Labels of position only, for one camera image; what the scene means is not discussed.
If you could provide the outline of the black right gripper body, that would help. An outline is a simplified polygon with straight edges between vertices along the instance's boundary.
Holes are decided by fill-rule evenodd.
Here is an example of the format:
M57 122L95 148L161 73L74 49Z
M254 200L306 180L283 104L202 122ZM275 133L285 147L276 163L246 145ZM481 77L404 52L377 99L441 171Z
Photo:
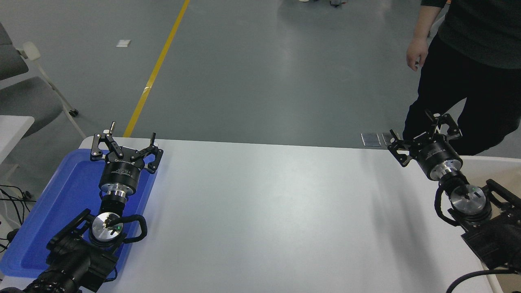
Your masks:
M414 159L428 179L441 179L461 169L461 158L444 140L414 143Z

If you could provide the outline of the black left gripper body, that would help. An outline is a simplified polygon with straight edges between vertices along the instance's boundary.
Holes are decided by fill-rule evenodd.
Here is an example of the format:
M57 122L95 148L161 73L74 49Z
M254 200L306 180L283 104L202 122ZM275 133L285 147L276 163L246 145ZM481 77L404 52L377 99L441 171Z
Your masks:
M115 152L109 152L105 156L99 189L108 192L110 188L120 186L125 192L135 192L144 166L144 157L138 156L136 151L124 150L123 158L118 158Z

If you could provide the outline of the person's right hand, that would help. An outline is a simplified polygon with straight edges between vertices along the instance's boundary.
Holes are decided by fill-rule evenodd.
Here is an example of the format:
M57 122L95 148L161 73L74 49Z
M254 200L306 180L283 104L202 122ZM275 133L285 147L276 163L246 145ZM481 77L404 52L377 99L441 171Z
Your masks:
M423 67L427 55L427 37L413 37L406 50L406 64L413 72L416 72Z

